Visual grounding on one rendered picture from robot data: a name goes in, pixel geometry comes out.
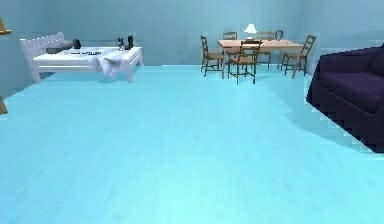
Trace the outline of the wooden dining chair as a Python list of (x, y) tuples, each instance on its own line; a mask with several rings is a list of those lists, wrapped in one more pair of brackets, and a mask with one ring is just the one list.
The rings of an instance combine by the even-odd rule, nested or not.
[(308, 57), (316, 39), (316, 36), (308, 35), (300, 50), (284, 52), (280, 70), (284, 71), (284, 74), (287, 74), (288, 71), (292, 71), (293, 74), (297, 72), (306, 74)]
[[(238, 35), (235, 31), (229, 31), (229, 32), (224, 32), (223, 33), (223, 39), (224, 40), (237, 40)], [(234, 48), (225, 48), (223, 50), (223, 53), (225, 54), (231, 54), (235, 51)]]
[(233, 58), (228, 60), (227, 77), (236, 78), (239, 84), (240, 76), (251, 76), (252, 82), (256, 81), (257, 61), (261, 49), (262, 41), (247, 39), (240, 42), (239, 51)]
[(202, 62), (200, 71), (207, 76), (208, 72), (221, 72), (224, 73), (223, 61), (224, 55), (222, 53), (210, 52), (208, 47), (207, 37), (201, 35), (202, 46)]

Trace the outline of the white cloth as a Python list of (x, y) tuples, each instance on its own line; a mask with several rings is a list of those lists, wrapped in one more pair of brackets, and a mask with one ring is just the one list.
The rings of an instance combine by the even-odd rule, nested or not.
[(104, 75), (115, 77), (118, 72), (124, 68), (124, 60), (122, 56), (100, 57), (99, 65)]

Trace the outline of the white table lamp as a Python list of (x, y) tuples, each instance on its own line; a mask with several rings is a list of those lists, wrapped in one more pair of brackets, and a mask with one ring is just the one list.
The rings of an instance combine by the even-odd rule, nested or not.
[(248, 34), (247, 40), (253, 40), (254, 35), (257, 33), (256, 27), (254, 24), (249, 24), (244, 30)]

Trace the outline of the light wooden dining table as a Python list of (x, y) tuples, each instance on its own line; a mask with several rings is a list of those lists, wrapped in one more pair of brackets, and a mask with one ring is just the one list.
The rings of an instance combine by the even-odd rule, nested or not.
[[(241, 46), (241, 40), (218, 40), (218, 45), (223, 50), (239, 50)], [(261, 44), (260, 49), (267, 51), (300, 51), (302, 47), (303, 44), (294, 43), (290, 40), (266, 40)]]

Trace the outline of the grey cushion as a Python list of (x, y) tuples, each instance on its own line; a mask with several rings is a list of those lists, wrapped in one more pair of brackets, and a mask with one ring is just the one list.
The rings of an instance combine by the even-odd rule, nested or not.
[(50, 46), (46, 49), (46, 52), (48, 54), (57, 54), (60, 53), (63, 50), (68, 50), (73, 47), (72, 42), (62, 42), (62, 43), (57, 43), (54, 44), (53, 46)]

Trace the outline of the dark purple sofa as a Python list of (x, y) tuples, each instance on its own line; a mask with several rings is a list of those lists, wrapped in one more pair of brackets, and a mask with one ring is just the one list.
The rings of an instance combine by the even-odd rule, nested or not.
[(322, 55), (309, 104), (375, 153), (384, 153), (384, 46)]

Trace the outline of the white slatted bench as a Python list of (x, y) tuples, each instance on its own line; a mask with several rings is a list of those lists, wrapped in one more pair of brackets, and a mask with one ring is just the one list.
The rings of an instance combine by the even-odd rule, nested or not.
[(35, 83), (39, 83), (42, 81), (40, 74), (41, 71), (38, 68), (36, 62), (33, 61), (35, 57), (46, 54), (46, 49), (50, 46), (53, 46), (57, 43), (62, 42), (71, 42), (67, 41), (62, 32), (58, 32), (57, 34), (35, 38), (35, 39), (21, 39), (20, 44), (22, 47), (22, 51), (25, 56), (25, 60), (29, 66), (30, 74), (32, 80)]

